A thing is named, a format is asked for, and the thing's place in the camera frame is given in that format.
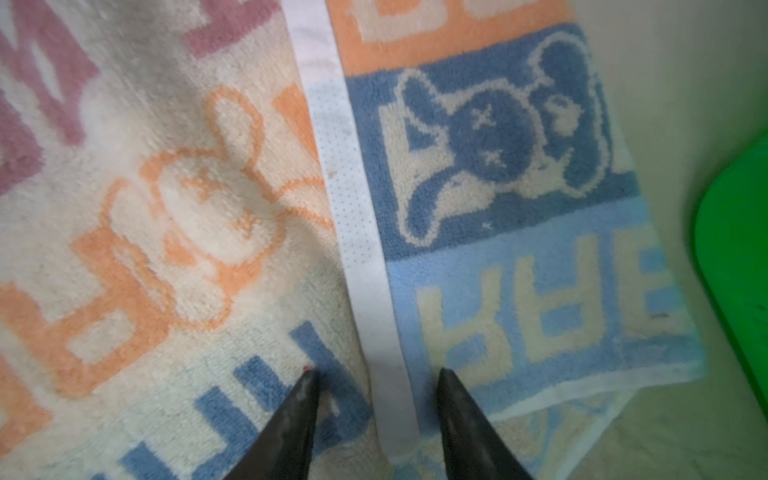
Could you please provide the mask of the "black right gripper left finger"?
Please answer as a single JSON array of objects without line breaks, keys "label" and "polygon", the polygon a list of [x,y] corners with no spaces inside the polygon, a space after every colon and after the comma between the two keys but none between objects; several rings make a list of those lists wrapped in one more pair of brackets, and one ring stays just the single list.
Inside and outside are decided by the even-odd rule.
[{"label": "black right gripper left finger", "polygon": [[225,479],[307,479],[319,399],[320,374],[306,370]]}]

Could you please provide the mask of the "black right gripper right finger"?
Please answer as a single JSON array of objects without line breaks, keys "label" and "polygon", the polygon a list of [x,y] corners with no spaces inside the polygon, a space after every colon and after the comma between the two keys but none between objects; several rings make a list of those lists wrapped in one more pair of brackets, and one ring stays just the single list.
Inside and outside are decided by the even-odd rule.
[{"label": "black right gripper right finger", "polygon": [[450,369],[439,372],[436,403],[448,479],[532,479]]}]

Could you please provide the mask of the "multicolour rabbit towel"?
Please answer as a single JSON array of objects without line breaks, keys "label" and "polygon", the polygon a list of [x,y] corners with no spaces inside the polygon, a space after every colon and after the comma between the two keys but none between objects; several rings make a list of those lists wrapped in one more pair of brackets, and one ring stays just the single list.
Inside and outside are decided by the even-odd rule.
[{"label": "multicolour rabbit towel", "polygon": [[705,354],[564,1],[5,1],[1,475],[442,479],[454,371],[564,479]]}]

